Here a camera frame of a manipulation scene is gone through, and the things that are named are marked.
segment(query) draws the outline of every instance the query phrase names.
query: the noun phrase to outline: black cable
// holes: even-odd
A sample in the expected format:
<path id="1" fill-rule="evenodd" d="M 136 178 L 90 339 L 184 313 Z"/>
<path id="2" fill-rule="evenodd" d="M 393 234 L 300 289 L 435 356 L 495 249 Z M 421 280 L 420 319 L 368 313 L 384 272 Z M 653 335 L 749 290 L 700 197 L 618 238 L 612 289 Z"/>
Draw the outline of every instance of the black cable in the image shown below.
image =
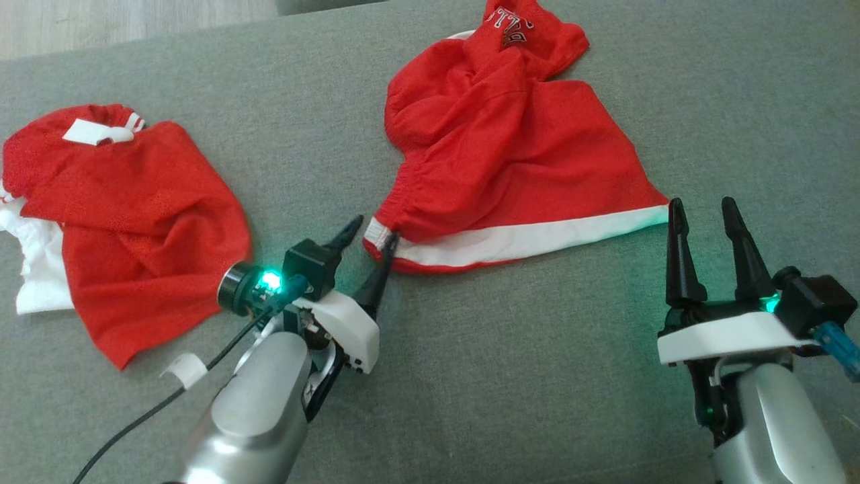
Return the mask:
<path id="1" fill-rule="evenodd" d="M 221 350 L 221 352 L 218 353 L 209 362 L 209 364 L 206 365 L 206 369 L 210 370 L 210 369 L 214 368 L 215 365 L 220 363 L 221 360 L 223 360 L 224 357 L 227 356 L 227 353 L 229 353 L 230 350 L 232 350 L 233 347 L 235 347 L 239 343 L 239 341 L 242 341 L 242 338 L 244 338 L 246 334 L 248 334 L 252 329 L 254 329 L 254 326 L 256 326 L 257 323 L 259 323 L 260 321 L 263 321 L 264 319 L 270 319 L 271 317 L 272 316 L 269 314 L 269 312 L 265 312 L 265 313 L 261 314 L 260 316 L 253 318 L 251 320 L 251 322 L 249 322 L 244 328 L 242 328 L 242 330 L 224 347 L 224 349 Z M 72 484 L 81 484 L 81 481 L 83 481 L 83 478 L 86 477 L 89 470 L 93 468 L 95 463 L 98 462 L 98 460 L 101 459 L 101 457 L 105 455 L 105 452 L 110 450 L 110 448 L 113 447 L 114 444 L 119 442 L 121 438 L 125 437 L 128 432 L 133 431 L 140 424 L 143 424 L 151 416 L 155 415 L 156 413 L 161 412 L 163 408 L 165 408 L 167 405 L 170 405 L 170 403 L 172 403 L 173 400 L 176 400 L 177 398 L 179 398 L 179 395 L 184 394 L 184 393 L 185 393 L 185 387 L 179 388 L 174 393 L 172 393 L 169 397 L 162 400 L 161 403 L 152 407 L 149 412 L 144 413 L 143 415 L 138 417 L 137 420 L 131 422 L 131 424 L 126 425 L 125 428 L 123 428 L 121 431 L 117 432 L 116 435 L 111 437 L 110 440 L 108 440 L 99 449 L 99 451 L 96 452 L 95 455 L 89 459 L 89 461 L 87 461 L 87 465 L 83 466 L 83 468 L 81 469 L 81 472 L 78 473 L 77 477 L 72 482 Z"/>

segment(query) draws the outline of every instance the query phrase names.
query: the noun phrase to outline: blue connector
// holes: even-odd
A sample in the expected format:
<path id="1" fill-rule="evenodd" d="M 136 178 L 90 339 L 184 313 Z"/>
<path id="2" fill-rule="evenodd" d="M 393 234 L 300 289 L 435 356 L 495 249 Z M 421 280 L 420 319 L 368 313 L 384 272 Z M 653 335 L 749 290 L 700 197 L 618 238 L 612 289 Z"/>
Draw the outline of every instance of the blue connector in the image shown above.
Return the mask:
<path id="1" fill-rule="evenodd" d="M 290 276 L 284 282 L 283 286 L 278 287 L 281 289 L 280 300 L 285 302 L 286 304 L 290 304 L 296 299 L 302 297 L 308 288 L 308 279 L 301 274 L 296 274 L 294 276 Z"/>
<path id="2" fill-rule="evenodd" d="M 860 382 L 860 347 L 836 323 L 827 321 L 815 328 L 813 338 L 845 368 L 852 382 Z"/>

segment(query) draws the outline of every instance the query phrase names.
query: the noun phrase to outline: white tag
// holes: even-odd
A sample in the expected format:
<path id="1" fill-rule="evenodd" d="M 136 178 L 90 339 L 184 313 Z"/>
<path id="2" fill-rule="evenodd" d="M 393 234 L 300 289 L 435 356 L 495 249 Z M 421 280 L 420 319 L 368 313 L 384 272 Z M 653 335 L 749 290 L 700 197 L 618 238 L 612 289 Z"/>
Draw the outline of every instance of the white tag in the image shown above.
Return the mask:
<path id="1" fill-rule="evenodd" d="M 99 141 L 110 138 L 114 143 L 134 140 L 134 133 L 124 127 L 110 127 L 93 121 L 76 119 L 63 135 L 66 141 L 98 146 Z"/>
<path id="2" fill-rule="evenodd" d="M 69 131 L 66 131 L 63 135 L 63 139 L 96 146 L 99 144 L 99 141 L 104 140 L 107 130 L 108 127 L 103 124 L 76 119 L 69 128 Z"/>
<path id="3" fill-rule="evenodd" d="M 164 376 L 165 373 L 172 373 L 179 378 L 182 386 L 186 390 L 191 388 L 200 378 L 206 374 L 206 365 L 200 361 L 200 358 L 193 353 L 182 353 L 162 372 L 159 376 Z"/>

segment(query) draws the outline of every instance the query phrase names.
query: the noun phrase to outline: white tape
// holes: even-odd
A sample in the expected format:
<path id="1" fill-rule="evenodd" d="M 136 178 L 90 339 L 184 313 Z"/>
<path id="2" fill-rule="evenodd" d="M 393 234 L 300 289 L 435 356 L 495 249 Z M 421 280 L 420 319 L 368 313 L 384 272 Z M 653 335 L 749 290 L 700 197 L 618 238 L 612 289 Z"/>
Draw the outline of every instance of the white tape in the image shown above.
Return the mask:
<path id="1" fill-rule="evenodd" d="M 186 390 L 191 388 L 203 375 L 206 374 L 206 365 L 200 361 L 200 358 L 193 353 L 182 353 L 162 372 L 159 376 L 164 376 L 165 373 L 172 373 L 179 378 L 182 386 Z"/>

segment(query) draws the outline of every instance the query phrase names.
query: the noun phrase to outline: wooden floor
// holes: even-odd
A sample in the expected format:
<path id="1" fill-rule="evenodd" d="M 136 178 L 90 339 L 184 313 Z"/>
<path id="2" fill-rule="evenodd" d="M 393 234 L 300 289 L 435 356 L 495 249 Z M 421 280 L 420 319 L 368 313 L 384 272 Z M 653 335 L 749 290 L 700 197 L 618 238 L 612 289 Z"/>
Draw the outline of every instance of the wooden floor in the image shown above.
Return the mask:
<path id="1" fill-rule="evenodd" d="M 275 0 L 0 0 L 0 60 L 275 16 Z"/>

